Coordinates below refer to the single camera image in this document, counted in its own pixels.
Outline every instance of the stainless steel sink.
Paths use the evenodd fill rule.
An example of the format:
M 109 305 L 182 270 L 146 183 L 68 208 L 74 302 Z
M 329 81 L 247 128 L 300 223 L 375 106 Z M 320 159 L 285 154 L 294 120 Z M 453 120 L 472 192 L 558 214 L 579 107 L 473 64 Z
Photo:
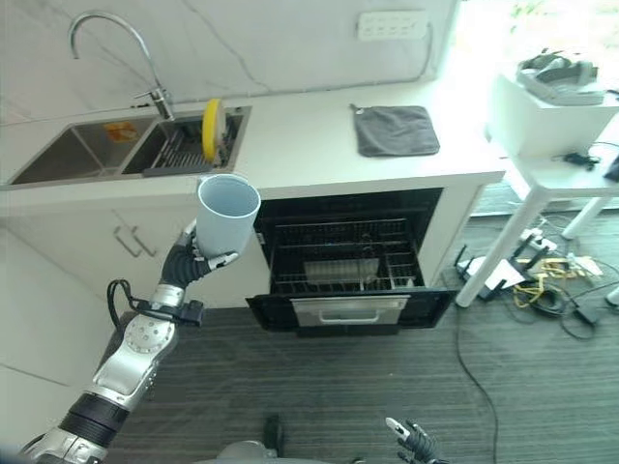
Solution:
M 226 109 L 227 132 L 213 163 L 202 156 L 202 113 L 175 121 L 142 117 L 71 125 L 10 182 L 10 188 L 230 172 L 251 108 Z
M 121 167 L 124 175 L 144 177 L 204 172 L 229 172 L 234 167 L 251 108 L 226 110 L 227 131 L 211 163 L 202 155 L 202 114 L 177 115 L 174 121 L 159 121 Z
M 153 121 L 148 117 L 70 125 L 11 184 L 113 176 Z

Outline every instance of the yellow plate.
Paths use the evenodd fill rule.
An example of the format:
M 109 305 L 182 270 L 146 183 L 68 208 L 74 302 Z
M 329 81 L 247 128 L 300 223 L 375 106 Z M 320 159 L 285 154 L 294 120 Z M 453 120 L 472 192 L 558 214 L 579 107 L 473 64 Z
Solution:
M 225 112 L 221 99 L 209 100 L 202 118 L 202 150 L 207 161 L 213 162 L 215 159 L 224 134 Z

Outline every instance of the gray towel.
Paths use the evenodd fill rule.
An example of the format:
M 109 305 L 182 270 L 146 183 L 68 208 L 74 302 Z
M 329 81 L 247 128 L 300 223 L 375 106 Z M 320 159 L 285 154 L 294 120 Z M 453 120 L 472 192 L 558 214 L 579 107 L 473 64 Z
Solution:
M 434 155 L 440 149 L 432 122 L 422 106 L 350 106 L 361 155 L 417 157 Z

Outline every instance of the plastic cup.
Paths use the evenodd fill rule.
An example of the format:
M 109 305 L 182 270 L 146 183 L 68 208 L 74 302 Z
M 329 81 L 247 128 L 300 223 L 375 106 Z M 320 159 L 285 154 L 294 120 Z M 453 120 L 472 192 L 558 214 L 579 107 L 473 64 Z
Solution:
M 196 220 L 197 245 L 205 258 L 229 251 L 241 254 L 260 208 L 258 190 L 234 174 L 202 179 L 197 188 L 201 208 Z

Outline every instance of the floor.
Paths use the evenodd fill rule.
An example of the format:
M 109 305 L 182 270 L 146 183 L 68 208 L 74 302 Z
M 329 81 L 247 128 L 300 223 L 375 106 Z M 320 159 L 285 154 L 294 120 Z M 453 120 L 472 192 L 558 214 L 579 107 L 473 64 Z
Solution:
M 563 225 L 571 216 L 549 218 Z M 504 223 L 473 218 L 461 242 L 482 252 Z M 618 224 L 619 215 L 603 213 L 572 250 L 619 265 Z M 604 270 L 599 283 L 619 279 Z M 452 269 L 444 277 L 461 285 Z M 509 312 L 509 300 L 460 313 L 462 356 L 496 405 L 498 462 L 619 461 L 619 316 L 604 307 L 605 293 L 580 300 L 603 316 L 587 342 L 567 336 L 556 320 Z M 264 418 L 279 413 L 287 457 L 395 464 L 398 445 L 384 425 L 393 416 L 418 421 L 454 463 L 490 463 L 492 415 L 457 363 L 456 320 L 451 307 L 431 330 L 299 339 L 263 332 L 244 309 L 212 311 L 205 328 L 183 330 L 106 462 L 213 458 L 231 442 L 259 439 Z

